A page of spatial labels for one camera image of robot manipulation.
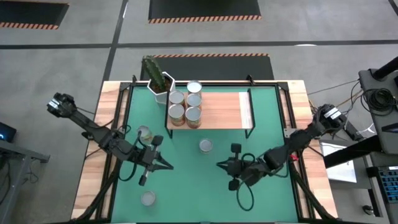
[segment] black floor mat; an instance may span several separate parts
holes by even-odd
[[[155,55],[163,71],[176,80],[273,80],[268,54]],[[141,68],[141,80],[149,77]]]
[[[257,0],[150,0],[149,23],[261,19]]]
[[[0,1],[0,27],[58,29],[68,8],[64,3]]]

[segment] green table surface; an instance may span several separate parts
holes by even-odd
[[[247,91],[247,87],[203,87],[209,92]],[[242,144],[242,153],[255,156],[283,145],[282,126],[274,87],[252,87],[252,102],[256,128],[249,139],[244,130],[174,130],[170,139],[164,127],[165,106],[158,105],[152,93],[143,86],[134,87],[128,124],[132,131],[126,139],[133,142],[136,129],[145,125],[153,135],[163,135],[162,157],[174,170],[158,170],[148,176],[145,186],[138,185],[144,168],[138,167],[135,176],[127,182],[118,182],[112,222],[297,222],[297,213],[290,177],[265,177],[253,185],[254,208],[241,210],[236,192],[228,190],[231,177],[217,162],[233,156],[231,143]],[[213,150],[202,154],[199,142],[213,141]],[[123,162],[120,176],[126,178],[132,171],[131,162]],[[284,167],[279,173],[285,174]],[[156,194],[155,204],[141,204],[146,191]],[[239,192],[242,204],[250,206],[246,186]]]

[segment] cactus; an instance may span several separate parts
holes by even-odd
[[[151,79],[152,89],[159,91],[158,93],[166,92],[165,78],[155,58],[153,56],[145,56],[142,58],[142,64]]]

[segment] silver can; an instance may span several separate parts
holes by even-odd
[[[174,126],[181,126],[185,123],[184,110],[182,105],[171,105],[169,107],[169,116]]]
[[[192,80],[188,82],[187,89],[189,94],[196,93],[201,95],[201,83],[198,80]]]
[[[213,149],[213,143],[210,139],[202,139],[199,143],[200,152],[208,154]]]
[[[137,133],[141,132],[140,140],[147,145],[150,145],[152,142],[153,136],[152,136],[152,131],[147,126],[139,126],[137,129]]]
[[[187,105],[188,107],[197,106],[201,108],[201,96],[196,93],[191,93],[187,96]]]
[[[141,203],[145,206],[151,206],[156,201],[156,194],[152,191],[144,192],[141,195]]]
[[[169,95],[169,100],[172,104],[180,104],[182,106],[185,106],[184,93],[179,90],[171,92]]]
[[[199,128],[201,125],[201,109],[197,106],[189,107],[185,112],[187,125],[190,128]]]

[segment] potted cactus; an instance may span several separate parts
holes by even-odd
[[[144,70],[150,77],[148,89],[155,95],[155,101],[166,104],[167,91],[175,90],[175,80],[167,72],[163,72],[153,56],[142,58]]]

